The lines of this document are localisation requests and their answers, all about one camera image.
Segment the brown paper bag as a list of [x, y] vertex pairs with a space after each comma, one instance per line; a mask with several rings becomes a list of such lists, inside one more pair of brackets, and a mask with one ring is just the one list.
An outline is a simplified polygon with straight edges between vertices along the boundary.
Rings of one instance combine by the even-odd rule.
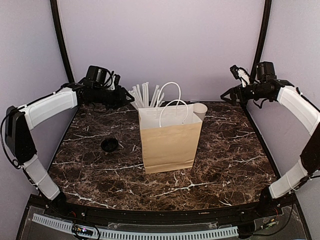
[[195, 104], [180, 97], [161, 106], [164, 88], [157, 86], [151, 106], [138, 109], [142, 160], [146, 174], [191, 168], [203, 120]]

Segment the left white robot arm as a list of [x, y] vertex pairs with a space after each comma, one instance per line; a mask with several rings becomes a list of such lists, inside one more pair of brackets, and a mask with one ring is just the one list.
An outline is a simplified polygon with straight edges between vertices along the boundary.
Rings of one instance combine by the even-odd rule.
[[31, 131], [46, 120], [83, 104], [102, 104], [107, 110], [116, 110], [134, 102], [135, 98], [119, 84], [120, 79], [113, 71], [91, 65], [79, 82], [65, 83], [46, 96], [6, 110], [0, 127], [2, 147], [10, 150], [15, 157], [11, 164], [23, 171], [30, 183], [51, 202], [51, 210], [60, 218], [67, 218], [71, 208], [39, 160]]

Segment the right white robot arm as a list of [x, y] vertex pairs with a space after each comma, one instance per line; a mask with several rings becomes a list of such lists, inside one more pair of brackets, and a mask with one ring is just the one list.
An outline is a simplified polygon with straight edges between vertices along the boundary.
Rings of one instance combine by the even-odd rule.
[[320, 110], [288, 80], [278, 79], [274, 64], [269, 61], [256, 64], [256, 77], [236, 65], [229, 68], [241, 83], [223, 93], [220, 98], [235, 106], [256, 102], [277, 102], [285, 107], [307, 130], [310, 139], [302, 150], [297, 163], [284, 176], [265, 187], [255, 205], [255, 213], [266, 217], [275, 208], [277, 199], [295, 192], [308, 180], [315, 178], [320, 169]]

